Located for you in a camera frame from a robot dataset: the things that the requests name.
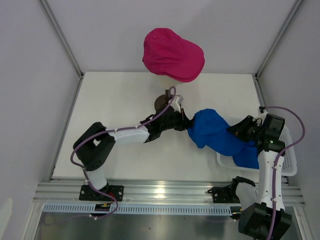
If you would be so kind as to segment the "blue cap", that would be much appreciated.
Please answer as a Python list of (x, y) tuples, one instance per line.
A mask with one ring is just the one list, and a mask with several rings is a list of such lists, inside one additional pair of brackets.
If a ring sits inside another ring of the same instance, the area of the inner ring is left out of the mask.
[(252, 145), (244, 145), (239, 153), (232, 158), (236, 166), (249, 169), (259, 169), (257, 148)]
[(187, 132), (199, 149), (209, 147), (219, 154), (232, 157), (245, 148), (245, 143), (227, 131), (229, 126), (216, 110), (206, 108), (195, 113), (193, 126)]

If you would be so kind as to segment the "cream mannequin head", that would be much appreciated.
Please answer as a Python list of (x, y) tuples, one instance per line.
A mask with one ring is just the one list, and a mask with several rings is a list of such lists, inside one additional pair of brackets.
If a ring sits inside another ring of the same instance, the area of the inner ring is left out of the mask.
[(157, 75), (156, 80), (157, 83), (164, 89), (164, 94), (158, 96), (154, 102), (154, 108), (156, 111), (158, 111), (163, 105), (166, 105), (171, 98), (169, 88), (176, 87), (177, 85), (182, 84), (182, 82), (166, 75)]

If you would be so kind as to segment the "pink cap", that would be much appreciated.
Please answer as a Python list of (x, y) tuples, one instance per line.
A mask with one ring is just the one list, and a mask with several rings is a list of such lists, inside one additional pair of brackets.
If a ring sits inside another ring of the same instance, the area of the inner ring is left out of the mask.
[(203, 70), (205, 54), (197, 44), (159, 27), (144, 38), (142, 62), (155, 75), (190, 78)]
[(182, 77), (178, 77), (178, 76), (172, 76), (171, 78), (178, 81), (179, 83), (190, 83), (192, 81), (194, 81), (199, 75), (195, 74), (191, 77), (187, 77), (187, 78), (182, 78)]

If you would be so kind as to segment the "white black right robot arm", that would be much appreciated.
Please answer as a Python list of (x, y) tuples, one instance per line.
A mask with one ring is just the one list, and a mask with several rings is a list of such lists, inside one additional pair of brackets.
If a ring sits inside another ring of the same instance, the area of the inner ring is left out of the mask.
[(227, 131), (242, 142), (252, 141), (257, 148), (259, 182), (236, 177), (228, 189), (228, 197), (240, 202), (242, 212), (238, 231), (255, 240), (279, 240), (292, 224), (285, 212), (282, 195), (282, 166), (286, 144), (280, 140), (285, 119), (268, 112), (247, 116)]

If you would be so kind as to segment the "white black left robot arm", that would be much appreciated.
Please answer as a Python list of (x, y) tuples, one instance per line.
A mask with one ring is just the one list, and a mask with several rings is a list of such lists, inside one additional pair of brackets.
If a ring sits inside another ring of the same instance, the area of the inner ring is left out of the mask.
[(174, 110), (173, 107), (159, 110), (142, 120), (137, 126), (118, 129), (107, 129), (101, 122), (92, 124), (85, 133), (73, 144), (70, 160), (74, 156), (91, 186), (90, 194), (96, 200), (103, 200), (108, 194), (108, 181), (105, 178), (103, 165), (114, 147), (132, 143), (149, 143), (158, 139), (167, 130), (185, 131), (194, 125), (185, 111)]

